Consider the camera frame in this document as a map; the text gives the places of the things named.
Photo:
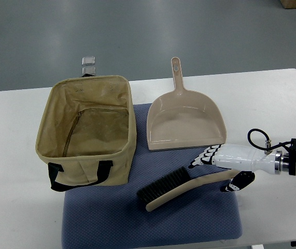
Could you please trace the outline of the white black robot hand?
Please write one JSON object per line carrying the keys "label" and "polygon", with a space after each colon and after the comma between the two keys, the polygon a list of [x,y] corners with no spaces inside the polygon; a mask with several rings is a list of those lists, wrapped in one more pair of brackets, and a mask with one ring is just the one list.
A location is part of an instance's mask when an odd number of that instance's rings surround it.
{"label": "white black robot hand", "polygon": [[213,145],[206,148],[190,164],[189,168],[197,165],[214,165],[222,169],[237,170],[230,183],[221,187],[222,192],[239,191],[255,180],[254,172],[265,171],[269,174],[280,174],[288,170],[288,155],[279,150],[264,152],[262,150],[233,144]]}

